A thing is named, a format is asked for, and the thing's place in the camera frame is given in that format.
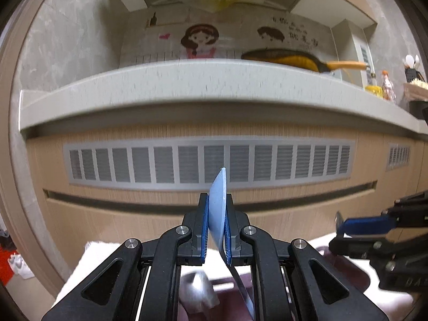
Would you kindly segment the metal spoon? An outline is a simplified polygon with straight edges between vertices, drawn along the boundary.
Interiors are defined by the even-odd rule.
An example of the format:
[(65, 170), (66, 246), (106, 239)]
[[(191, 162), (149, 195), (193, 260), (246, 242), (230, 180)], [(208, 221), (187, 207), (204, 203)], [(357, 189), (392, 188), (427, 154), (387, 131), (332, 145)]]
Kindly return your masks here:
[(336, 232), (339, 232), (339, 229), (341, 228), (342, 224), (344, 223), (343, 216), (340, 212), (337, 212), (335, 215), (335, 228)]

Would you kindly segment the blue plastic spoon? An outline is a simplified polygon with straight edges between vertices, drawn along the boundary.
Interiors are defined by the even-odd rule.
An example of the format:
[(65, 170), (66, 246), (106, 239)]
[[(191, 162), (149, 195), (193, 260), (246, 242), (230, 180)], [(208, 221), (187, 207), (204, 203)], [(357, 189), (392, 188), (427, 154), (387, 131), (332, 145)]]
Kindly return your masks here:
[(237, 259), (237, 262), (240, 263), (242, 245), (233, 203), (232, 200), (227, 198), (227, 175), (225, 167), (220, 169), (210, 186), (208, 193), (208, 223), (209, 231), (218, 252), (234, 278), (251, 318), (255, 320), (253, 300), (244, 286), (233, 261), (233, 259)]

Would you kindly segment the white towel mat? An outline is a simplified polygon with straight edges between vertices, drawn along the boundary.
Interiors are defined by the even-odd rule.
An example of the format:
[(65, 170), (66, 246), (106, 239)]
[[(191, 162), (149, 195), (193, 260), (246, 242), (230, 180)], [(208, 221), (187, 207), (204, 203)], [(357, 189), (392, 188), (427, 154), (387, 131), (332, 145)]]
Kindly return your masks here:
[[(118, 243), (87, 242), (78, 265), (62, 287), (54, 304), (58, 304), (118, 247)], [(367, 260), (340, 257), (339, 262), (349, 263), (351, 268), (359, 268), (364, 272), (363, 276), (370, 280), (370, 285), (364, 291), (364, 295), (374, 302), (390, 320), (413, 320), (416, 317), (423, 304), (420, 295), (379, 289), (379, 278)], [(231, 273), (220, 258), (218, 251), (208, 249), (204, 265), (201, 267), (185, 266), (181, 268), (181, 275), (192, 274), (196, 271), (203, 271), (207, 275), (218, 295), (221, 307), (225, 306), (227, 301), (231, 301), (233, 311), (241, 309), (245, 312), (247, 310), (237, 287), (234, 285)]]

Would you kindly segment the purple utensil holder bin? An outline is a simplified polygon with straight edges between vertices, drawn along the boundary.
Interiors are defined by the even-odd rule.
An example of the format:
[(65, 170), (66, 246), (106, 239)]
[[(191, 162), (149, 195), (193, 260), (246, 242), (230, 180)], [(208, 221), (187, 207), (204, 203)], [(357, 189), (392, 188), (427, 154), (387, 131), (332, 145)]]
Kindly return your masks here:
[(305, 240), (253, 252), (229, 266), (210, 249), (202, 266), (183, 265), (177, 320), (386, 320)]

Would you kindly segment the small side ventilation grille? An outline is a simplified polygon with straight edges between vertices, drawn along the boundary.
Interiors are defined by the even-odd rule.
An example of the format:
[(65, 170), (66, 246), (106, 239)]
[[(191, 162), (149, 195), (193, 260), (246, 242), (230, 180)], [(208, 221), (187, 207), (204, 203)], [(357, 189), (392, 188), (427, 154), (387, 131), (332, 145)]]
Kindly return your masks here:
[(388, 149), (386, 170), (407, 166), (410, 162), (411, 146), (391, 143)]

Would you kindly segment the orange cap bottle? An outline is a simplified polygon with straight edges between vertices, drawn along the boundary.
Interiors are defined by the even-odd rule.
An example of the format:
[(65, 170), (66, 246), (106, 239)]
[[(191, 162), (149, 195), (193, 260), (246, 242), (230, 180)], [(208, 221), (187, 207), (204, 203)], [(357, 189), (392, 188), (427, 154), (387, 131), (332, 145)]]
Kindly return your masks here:
[(396, 94), (393, 84), (389, 78), (389, 73), (386, 70), (382, 71), (382, 91), (383, 96), (387, 101), (396, 102)]

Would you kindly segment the grey ventilation grille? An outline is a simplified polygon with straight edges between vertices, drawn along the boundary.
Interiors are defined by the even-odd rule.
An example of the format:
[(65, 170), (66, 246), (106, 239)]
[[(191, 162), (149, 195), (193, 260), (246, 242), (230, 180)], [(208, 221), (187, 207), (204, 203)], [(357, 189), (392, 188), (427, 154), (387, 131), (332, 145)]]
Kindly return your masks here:
[(128, 190), (208, 190), (221, 169), (230, 189), (276, 188), (349, 178), (355, 141), (202, 136), (66, 143), (71, 184)]

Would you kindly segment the yellow container on counter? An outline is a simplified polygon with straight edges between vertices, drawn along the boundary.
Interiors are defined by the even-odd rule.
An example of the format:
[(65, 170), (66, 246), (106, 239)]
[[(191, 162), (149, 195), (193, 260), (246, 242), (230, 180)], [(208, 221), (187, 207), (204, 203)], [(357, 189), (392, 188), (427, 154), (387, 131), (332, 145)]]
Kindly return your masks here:
[(364, 89), (365, 91), (374, 94), (376, 97), (379, 97), (381, 99), (384, 98), (383, 89), (381, 86), (377, 84), (376, 74), (374, 72), (370, 73), (367, 85), (365, 86)]

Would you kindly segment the utensil cup with spoons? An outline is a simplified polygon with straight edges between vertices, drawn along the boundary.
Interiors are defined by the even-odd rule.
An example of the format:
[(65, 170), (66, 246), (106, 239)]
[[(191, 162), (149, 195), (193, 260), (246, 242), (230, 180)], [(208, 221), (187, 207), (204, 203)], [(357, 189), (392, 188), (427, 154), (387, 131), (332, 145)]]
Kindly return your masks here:
[(407, 54), (403, 60), (406, 81), (411, 83), (414, 80), (425, 81), (423, 75), (418, 71), (420, 58), (418, 55)]

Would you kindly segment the cartoon wall sticker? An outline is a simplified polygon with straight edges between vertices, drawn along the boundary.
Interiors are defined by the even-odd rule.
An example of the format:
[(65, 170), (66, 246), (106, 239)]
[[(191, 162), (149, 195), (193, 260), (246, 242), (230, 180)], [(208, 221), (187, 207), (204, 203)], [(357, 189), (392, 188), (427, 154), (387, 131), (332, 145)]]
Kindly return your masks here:
[(131, 13), (120, 67), (180, 59), (239, 59), (253, 49), (292, 49), (336, 60), (329, 27), (296, 14), (236, 4), (210, 13), (184, 4)]

